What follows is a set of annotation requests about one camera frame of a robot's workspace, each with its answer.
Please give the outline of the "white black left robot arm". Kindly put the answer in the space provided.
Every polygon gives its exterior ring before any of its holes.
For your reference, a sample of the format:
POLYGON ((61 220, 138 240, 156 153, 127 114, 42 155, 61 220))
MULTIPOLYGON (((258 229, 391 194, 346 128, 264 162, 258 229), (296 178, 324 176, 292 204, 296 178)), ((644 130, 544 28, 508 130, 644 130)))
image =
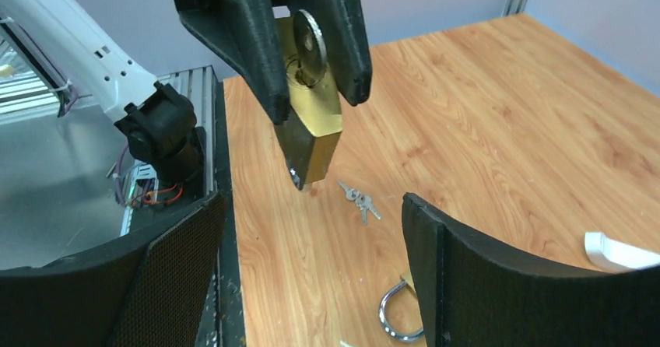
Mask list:
MULTIPOLYGON (((174 0, 183 27, 247 83, 273 123, 293 184, 322 180, 373 76, 360 0, 174 0)), ((161 181, 202 169, 191 102, 124 52, 76 0, 1 0, 2 15, 71 69, 161 181)))

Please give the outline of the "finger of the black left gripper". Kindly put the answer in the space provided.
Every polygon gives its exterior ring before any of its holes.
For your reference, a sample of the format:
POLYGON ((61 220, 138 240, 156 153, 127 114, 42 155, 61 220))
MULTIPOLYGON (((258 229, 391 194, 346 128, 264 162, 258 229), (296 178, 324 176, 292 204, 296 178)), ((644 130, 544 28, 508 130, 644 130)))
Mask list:
POLYGON ((352 106, 370 96, 373 67, 360 0, 288 0, 308 11, 320 27, 339 92, 352 106))
POLYGON ((272 0, 174 0, 184 28, 244 78, 273 124, 290 93, 272 0))

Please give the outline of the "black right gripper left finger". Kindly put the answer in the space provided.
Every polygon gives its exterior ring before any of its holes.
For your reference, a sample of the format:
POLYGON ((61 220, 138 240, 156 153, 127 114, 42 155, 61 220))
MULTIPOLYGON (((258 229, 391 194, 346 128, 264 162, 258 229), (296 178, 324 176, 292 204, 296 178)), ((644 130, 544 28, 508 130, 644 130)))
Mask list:
POLYGON ((1 273, 3 346, 112 346, 152 233, 1 273))

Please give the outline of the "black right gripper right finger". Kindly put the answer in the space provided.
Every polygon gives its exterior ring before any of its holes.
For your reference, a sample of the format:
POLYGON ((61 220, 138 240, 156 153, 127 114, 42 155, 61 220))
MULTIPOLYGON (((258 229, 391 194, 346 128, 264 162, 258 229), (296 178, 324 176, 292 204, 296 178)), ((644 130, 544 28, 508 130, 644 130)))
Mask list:
POLYGON ((430 346, 657 346, 659 269, 607 274, 513 247, 419 195, 402 231, 430 346))

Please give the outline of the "large brass padlock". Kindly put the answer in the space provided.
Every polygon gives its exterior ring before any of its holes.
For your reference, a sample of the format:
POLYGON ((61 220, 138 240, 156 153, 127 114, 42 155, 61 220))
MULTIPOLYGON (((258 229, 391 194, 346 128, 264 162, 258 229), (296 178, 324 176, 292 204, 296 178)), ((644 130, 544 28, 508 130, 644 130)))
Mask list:
POLYGON ((275 134, 294 186, 325 178, 343 130, 339 91, 320 27, 306 10, 277 20, 290 114, 275 134))

